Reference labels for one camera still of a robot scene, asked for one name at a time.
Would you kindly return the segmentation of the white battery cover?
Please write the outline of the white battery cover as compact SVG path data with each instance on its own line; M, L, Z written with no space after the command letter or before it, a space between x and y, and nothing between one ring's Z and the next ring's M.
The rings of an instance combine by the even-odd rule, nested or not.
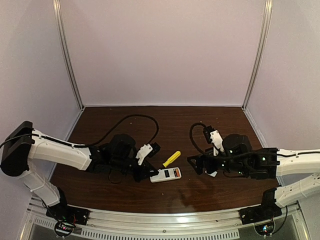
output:
M208 176L213 177L213 178L215 178L216 175L218 174L217 171L214 171L214 172L212 172L212 173L208 173L207 171L205 171L205 173L206 173Z

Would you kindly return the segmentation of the white red remote control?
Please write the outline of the white red remote control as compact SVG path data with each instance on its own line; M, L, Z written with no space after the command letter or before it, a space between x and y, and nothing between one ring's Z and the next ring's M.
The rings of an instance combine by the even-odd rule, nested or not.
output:
M168 181L174 181L174 180L179 180L182 178L182 173L181 177L175 177L174 174L174 169L177 169L178 167L172 167L172 168L166 168L166 169L159 169L158 172L159 174L156 176L150 177L150 182L151 183L160 183L160 182L168 182Z

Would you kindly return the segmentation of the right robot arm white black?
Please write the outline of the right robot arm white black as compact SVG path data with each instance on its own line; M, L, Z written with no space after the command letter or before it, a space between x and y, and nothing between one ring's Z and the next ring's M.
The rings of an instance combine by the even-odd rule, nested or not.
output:
M230 134L222 138L215 131L207 138L212 150L187 158L198 175L218 171L237 172L240 178L276 179L292 174L307 177L285 186L266 190L261 207L283 208L320 192L320 151L285 150L276 147L253 150L246 135Z

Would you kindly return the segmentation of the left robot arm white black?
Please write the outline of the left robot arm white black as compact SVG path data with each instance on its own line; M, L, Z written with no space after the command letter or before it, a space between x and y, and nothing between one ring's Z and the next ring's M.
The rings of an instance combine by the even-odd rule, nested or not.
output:
M157 154L156 142L136 148L135 140L127 134L115 135L109 143L97 145L75 144L48 136L24 121L0 145L0 168L4 174L17 177L44 203L52 208L65 207L63 192L36 170L33 160L49 161L88 173L118 171L132 175L136 182L158 175L146 159Z

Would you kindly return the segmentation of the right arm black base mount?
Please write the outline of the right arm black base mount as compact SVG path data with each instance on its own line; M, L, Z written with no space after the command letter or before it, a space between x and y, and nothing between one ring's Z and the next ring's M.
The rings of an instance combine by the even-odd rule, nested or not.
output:
M255 232L264 238L273 235L276 229L275 217L282 215L280 207L262 204L241 208L238 212L242 225L253 224Z

